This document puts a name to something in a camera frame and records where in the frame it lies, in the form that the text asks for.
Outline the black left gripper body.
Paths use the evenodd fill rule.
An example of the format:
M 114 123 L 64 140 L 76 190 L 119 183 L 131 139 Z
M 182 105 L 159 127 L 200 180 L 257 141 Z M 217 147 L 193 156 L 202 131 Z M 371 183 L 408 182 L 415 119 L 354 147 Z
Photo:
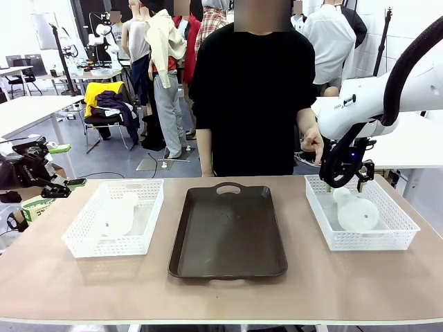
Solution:
M 22 187 L 53 187 L 57 174 L 46 159 L 49 154 L 46 143 L 46 138 L 39 136 L 12 147 L 19 155 L 18 161 L 14 162 L 14 169 Z

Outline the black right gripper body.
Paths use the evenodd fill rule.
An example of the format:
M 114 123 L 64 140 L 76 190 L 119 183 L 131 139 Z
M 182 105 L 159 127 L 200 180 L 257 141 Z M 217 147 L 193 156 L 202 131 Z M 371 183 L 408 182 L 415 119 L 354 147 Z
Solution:
M 361 182 L 368 182 L 374 179 L 374 162 L 371 159 L 364 160 L 366 151 L 371 150 L 376 144 L 376 140 L 369 138 L 358 138 L 350 147 L 350 173 L 357 176 Z

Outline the person's left hand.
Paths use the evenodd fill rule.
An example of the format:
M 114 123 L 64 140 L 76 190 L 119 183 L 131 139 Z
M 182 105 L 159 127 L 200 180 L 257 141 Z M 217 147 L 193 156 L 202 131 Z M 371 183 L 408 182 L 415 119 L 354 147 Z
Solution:
M 308 128 L 308 130 L 306 130 L 306 132 L 303 134 L 301 147 L 304 152 L 315 154 L 315 166 L 319 166 L 321 164 L 324 142 L 317 124 Z

